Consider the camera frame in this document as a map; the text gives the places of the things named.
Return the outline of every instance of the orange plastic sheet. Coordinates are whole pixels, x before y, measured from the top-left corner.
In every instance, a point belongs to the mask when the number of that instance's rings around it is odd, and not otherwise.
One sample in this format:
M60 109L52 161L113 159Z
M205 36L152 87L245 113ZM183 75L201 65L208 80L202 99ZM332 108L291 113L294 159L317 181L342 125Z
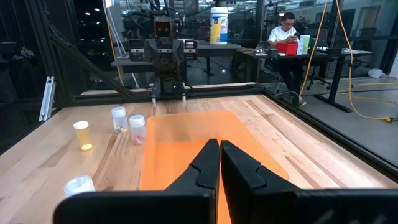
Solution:
M230 111L153 116L147 120L147 137L140 190L164 190L178 178L211 138L229 140L268 169L288 180L286 171L269 155ZM221 178L218 223L231 223Z

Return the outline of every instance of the man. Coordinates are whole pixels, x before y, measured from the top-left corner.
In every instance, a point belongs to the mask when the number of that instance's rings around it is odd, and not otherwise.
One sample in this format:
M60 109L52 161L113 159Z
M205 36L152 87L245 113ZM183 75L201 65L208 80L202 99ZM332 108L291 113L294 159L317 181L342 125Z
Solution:
M291 12L287 12L282 16L281 26L274 28L269 35L268 42L271 44L271 47L275 47L277 43L297 42L297 36L295 36L296 29L293 27L294 19L294 14ZM284 79L287 89L300 94L300 86L304 75L300 59L279 59L276 63L276 69ZM300 97L299 106L303 106L304 104L306 102Z

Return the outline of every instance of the plastic cup lid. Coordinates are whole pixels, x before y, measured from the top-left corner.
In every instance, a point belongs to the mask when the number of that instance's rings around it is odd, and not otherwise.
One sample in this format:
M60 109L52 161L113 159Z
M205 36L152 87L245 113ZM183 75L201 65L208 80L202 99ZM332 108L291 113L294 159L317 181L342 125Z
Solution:
M112 117L122 118L126 116L126 109L123 106L118 106L112 109Z
M76 122L75 124L73 124L73 128L75 128L76 130L85 129L87 127L88 127L87 121L79 121L79 122Z
M130 126L132 128L140 128L145 126L145 117L144 115L134 115L130 117Z
M227 7L212 7L210 9L210 13L223 13L223 14L227 14L228 13L228 8Z
M92 192L95 189L91 177L84 175L69 180L63 187L63 191L69 197L82 192Z

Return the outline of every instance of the red bin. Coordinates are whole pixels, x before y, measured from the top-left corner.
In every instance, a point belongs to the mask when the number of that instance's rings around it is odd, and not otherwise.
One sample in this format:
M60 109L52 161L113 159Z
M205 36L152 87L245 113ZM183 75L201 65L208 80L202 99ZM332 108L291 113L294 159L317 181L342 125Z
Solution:
M279 53L285 53L286 55L295 55L297 54L297 47L299 43L293 44L285 44L285 43L277 43L276 49Z

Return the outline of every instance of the wooden table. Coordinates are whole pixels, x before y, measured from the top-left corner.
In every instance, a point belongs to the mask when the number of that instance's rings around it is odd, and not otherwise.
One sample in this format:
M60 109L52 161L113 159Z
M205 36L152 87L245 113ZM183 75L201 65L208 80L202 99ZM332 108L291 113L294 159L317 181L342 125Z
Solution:
M64 184L90 175L97 190L136 190L144 146L131 144L129 132L113 131L111 108L64 108L0 156L1 223L51 223L65 198ZM131 116L230 110L301 188L397 187L263 95L234 96L157 104L123 105ZM81 152L73 123L90 123L94 149Z

